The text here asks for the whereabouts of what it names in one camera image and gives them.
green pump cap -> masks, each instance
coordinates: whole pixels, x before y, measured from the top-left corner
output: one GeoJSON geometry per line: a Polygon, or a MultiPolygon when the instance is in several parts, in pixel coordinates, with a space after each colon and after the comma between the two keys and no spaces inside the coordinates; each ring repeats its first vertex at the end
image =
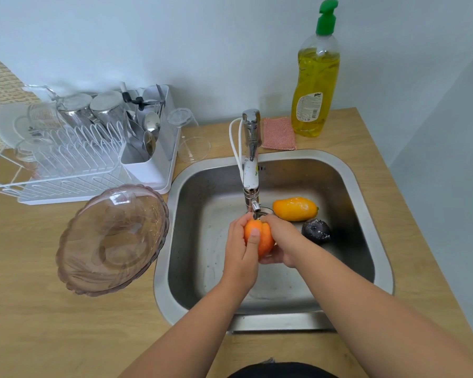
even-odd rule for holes
{"type": "Polygon", "coordinates": [[[317,20],[317,29],[315,33],[318,36],[329,36],[334,32],[334,24],[336,16],[333,14],[334,9],[338,6],[338,0],[324,0],[319,9],[321,17],[317,20]]]}

sink rim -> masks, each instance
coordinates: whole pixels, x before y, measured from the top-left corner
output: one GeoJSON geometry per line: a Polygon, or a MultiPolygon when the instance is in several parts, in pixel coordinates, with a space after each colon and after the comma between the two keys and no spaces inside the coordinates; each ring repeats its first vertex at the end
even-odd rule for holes
{"type": "MultiPolygon", "coordinates": [[[[385,253],[384,247],[375,228],[370,212],[364,201],[356,177],[340,158],[320,150],[294,150],[259,154],[260,162],[289,160],[289,159],[314,159],[324,162],[334,168],[341,176],[347,188],[347,193],[352,201],[354,211],[358,217],[362,233],[368,245],[368,250],[375,267],[374,284],[389,294],[394,292],[394,279],[392,269],[385,253]]],[[[154,273],[154,296],[158,309],[163,317],[174,324],[182,318],[188,310],[180,305],[173,297],[168,284],[170,267],[170,254],[174,224],[177,215],[179,194],[186,181],[200,171],[233,166],[236,161],[233,157],[207,159],[195,163],[183,170],[173,181],[168,194],[167,206],[170,212],[170,230],[166,236],[163,249],[158,255],[154,273]]],[[[283,314],[236,314],[228,331],[263,331],[263,330],[317,330],[333,329],[324,311],[283,313],[283,314]]]]}

dish soap bottle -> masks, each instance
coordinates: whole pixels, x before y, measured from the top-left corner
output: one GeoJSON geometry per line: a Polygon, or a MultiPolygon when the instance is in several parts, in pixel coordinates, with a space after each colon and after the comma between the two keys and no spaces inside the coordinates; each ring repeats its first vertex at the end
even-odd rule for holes
{"type": "Polygon", "coordinates": [[[333,99],[340,50],[333,36],[338,0],[321,4],[315,34],[298,51],[300,74],[292,98],[291,123],[296,134],[317,137],[324,127],[333,99]]]}

stainless steel sink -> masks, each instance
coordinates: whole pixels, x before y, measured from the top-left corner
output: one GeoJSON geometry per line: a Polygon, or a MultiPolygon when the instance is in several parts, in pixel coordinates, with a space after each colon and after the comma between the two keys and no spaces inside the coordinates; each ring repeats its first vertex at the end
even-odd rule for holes
{"type": "MultiPolygon", "coordinates": [[[[259,156],[260,203],[302,196],[319,207],[332,241],[324,246],[352,270],[393,292],[391,267],[356,179],[340,159],[317,150],[259,156]]],[[[177,322],[221,279],[228,224],[246,213],[234,158],[189,166],[168,197],[170,232],[156,264],[154,294],[161,313],[177,322]]],[[[295,269],[260,265],[256,285],[229,330],[332,329],[295,269]]]]}

chrome faucet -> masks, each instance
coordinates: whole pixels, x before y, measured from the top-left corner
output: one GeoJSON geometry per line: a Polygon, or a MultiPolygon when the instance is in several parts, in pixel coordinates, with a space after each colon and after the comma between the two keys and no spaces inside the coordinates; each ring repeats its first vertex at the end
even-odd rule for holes
{"type": "Polygon", "coordinates": [[[245,110],[242,115],[242,125],[245,128],[245,144],[249,148],[249,157],[243,164],[244,196],[248,212],[259,215],[259,166],[258,147],[263,143],[261,139],[261,114],[258,109],[245,110]]]}

